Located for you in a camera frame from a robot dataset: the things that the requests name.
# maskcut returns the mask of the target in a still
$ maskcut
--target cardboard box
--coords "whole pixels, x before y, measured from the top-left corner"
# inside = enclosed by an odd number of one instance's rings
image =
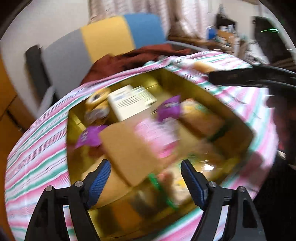
[[[156,170],[158,159],[124,122],[108,126],[100,132],[100,137],[112,167],[130,186],[137,186]]]

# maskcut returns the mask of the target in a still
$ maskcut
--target curtain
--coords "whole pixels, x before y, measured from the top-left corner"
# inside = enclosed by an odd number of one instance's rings
[[[89,0],[90,23],[128,13],[159,16],[164,33],[204,39],[208,26],[208,0]]]

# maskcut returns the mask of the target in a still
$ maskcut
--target yellow cushion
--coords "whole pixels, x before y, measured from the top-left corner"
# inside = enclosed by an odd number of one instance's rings
[[[109,53],[118,55],[135,49],[133,37],[123,16],[103,19],[80,30],[92,63]]]

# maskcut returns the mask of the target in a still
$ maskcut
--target metal screw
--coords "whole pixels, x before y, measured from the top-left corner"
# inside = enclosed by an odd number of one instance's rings
[[[246,192],[246,189],[245,189],[243,186],[240,186],[240,187],[239,187],[239,191],[240,191],[240,192]]]
[[[215,188],[217,186],[217,183],[215,182],[209,182],[209,186],[212,188]]]
[[[52,186],[47,186],[46,188],[45,188],[45,191],[47,191],[47,192],[49,192],[49,191],[51,191],[52,190]]]
[[[76,183],[75,183],[75,186],[76,187],[81,187],[83,185],[83,182],[82,181],[77,181]]]

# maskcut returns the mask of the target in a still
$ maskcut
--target blue gripper pad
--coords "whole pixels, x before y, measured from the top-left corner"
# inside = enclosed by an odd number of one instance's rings
[[[182,161],[181,174],[195,205],[203,209],[208,196],[207,179],[195,170],[189,160]]]
[[[105,187],[105,184],[110,176],[111,173],[111,163],[106,160],[105,164],[103,165],[101,171],[95,178],[94,182],[89,188],[89,196],[88,196],[88,201],[86,202],[86,205],[88,209],[91,208],[91,206],[95,205],[99,197]]]

